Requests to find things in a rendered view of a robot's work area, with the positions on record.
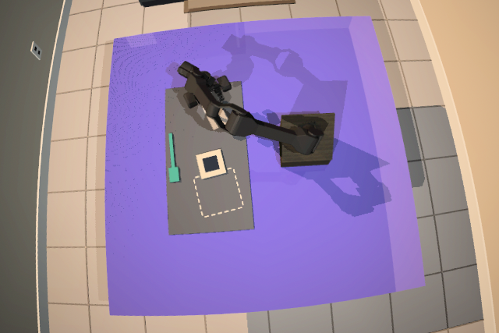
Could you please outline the peach square tile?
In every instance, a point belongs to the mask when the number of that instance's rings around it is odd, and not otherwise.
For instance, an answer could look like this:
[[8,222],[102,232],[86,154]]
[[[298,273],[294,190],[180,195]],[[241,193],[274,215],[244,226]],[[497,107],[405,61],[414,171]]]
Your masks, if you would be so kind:
[[202,179],[226,173],[221,149],[196,156]]

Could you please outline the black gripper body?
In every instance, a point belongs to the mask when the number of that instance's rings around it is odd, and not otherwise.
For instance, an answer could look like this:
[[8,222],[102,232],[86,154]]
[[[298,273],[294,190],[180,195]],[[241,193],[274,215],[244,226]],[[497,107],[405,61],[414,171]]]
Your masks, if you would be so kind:
[[[232,86],[229,83],[227,76],[222,76],[222,77],[218,78],[217,80],[214,81],[212,86],[209,88],[209,91],[215,89],[218,92],[218,91],[220,91],[220,88],[221,88],[223,92],[226,92],[226,91],[232,89]],[[183,97],[186,100],[186,104],[187,104],[188,108],[194,108],[198,105],[198,103],[197,103],[198,100],[196,99],[195,95],[187,92],[187,93],[184,93]]]

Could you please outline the green trowel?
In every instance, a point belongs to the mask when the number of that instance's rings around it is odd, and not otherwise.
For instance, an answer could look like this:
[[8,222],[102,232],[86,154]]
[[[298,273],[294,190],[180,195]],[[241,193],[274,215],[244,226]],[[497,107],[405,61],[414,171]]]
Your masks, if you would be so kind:
[[169,181],[170,182],[179,182],[179,167],[175,167],[175,156],[174,156],[174,147],[173,147],[173,139],[172,133],[168,134],[169,136],[169,146],[170,146],[170,155],[171,155],[171,164],[172,167],[168,168]]

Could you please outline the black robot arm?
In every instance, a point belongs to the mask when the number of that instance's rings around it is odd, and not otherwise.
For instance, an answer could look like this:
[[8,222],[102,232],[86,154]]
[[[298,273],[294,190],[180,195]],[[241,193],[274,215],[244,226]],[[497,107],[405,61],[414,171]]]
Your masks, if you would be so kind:
[[[216,80],[208,71],[201,71],[193,64],[184,61],[177,72],[187,79],[185,89],[194,94],[206,111],[207,117],[213,119],[218,128],[233,136],[257,135],[271,140],[292,145],[300,154],[313,154],[324,133],[317,128],[315,121],[299,124],[297,130],[276,126],[255,119],[250,112],[233,103],[222,103],[223,94],[215,89],[209,91]],[[231,108],[232,112],[226,124],[219,118],[220,108]]]

